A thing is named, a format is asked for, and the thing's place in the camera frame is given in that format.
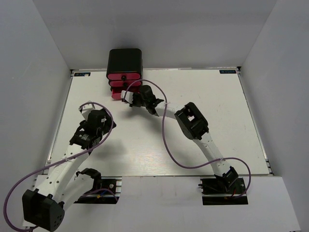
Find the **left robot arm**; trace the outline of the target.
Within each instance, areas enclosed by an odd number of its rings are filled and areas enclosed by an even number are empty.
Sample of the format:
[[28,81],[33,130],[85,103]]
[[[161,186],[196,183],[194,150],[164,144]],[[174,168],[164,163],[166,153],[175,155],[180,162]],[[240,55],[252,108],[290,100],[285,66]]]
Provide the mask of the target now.
[[80,171],[79,167],[116,124],[105,109],[84,106],[80,112],[84,120],[70,139],[60,163],[34,190],[27,190],[22,196],[25,221],[49,232],[60,226],[65,211],[82,195],[96,193],[102,187],[99,171],[92,168]]

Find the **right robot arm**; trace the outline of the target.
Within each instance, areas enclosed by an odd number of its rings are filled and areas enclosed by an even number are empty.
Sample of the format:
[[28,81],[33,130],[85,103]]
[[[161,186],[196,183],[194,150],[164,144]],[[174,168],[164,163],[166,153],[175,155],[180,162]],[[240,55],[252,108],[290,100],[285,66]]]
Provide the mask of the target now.
[[167,103],[157,98],[149,85],[141,86],[135,93],[123,90],[121,98],[131,107],[145,107],[151,115],[175,119],[185,137],[193,141],[211,163],[218,188],[225,193],[235,188],[239,175],[215,145],[208,122],[194,103],[184,106]]

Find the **pink top drawer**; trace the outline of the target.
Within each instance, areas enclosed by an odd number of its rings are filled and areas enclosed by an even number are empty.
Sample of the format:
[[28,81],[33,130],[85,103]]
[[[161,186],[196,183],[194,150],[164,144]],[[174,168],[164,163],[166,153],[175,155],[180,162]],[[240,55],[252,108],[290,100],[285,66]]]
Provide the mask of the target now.
[[107,75],[107,78],[112,81],[116,80],[139,80],[141,79],[141,75],[136,72],[127,72],[127,73],[110,73]]

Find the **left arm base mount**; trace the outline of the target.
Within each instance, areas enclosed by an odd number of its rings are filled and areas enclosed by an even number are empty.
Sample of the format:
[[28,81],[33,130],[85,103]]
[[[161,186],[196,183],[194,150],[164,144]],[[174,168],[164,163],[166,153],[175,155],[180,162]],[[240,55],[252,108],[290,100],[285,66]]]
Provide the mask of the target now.
[[75,204],[116,204],[120,198],[121,177],[102,177]]

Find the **pink bottom drawer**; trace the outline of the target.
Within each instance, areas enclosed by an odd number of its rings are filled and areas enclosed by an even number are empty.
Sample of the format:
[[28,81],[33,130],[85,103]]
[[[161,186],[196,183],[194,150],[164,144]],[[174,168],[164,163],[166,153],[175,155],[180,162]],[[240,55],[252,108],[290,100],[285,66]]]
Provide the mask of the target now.
[[[131,87],[128,91],[130,92],[139,92],[140,87]],[[111,87],[112,98],[114,100],[121,100],[121,93],[122,91],[126,91],[127,88],[125,87]]]

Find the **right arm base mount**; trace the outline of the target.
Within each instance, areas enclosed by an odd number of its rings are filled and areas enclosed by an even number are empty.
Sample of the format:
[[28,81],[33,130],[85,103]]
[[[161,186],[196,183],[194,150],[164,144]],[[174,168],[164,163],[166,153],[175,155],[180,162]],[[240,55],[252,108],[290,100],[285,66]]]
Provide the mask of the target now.
[[238,178],[228,190],[220,187],[216,178],[202,178],[198,187],[201,189],[203,205],[223,206],[248,204],[246,193],[241,195],[246,189],[243,178]]

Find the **pink drawer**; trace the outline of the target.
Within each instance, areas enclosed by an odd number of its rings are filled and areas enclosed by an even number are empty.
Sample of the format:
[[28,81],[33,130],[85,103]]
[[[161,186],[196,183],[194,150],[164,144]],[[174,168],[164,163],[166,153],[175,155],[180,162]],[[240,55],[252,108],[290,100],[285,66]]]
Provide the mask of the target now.
[[112,81],[116,80],[139,80],[141,79],[141,75],[136,72],[127,72],[127,73],[110,73],[107,75],[107,78]]
[[[140,87],[131,87],[128,91],[130,92],[139,92]],[[127,88],[125,87],[111,87],[112,98],[114,100],[121,100],[121,93],[122,91],[126,91]]]
[[129,85],[132,85],[133,87],[138,87],[141,84],[141,80],[109,80],[109,85],[112,88],[128,87]]

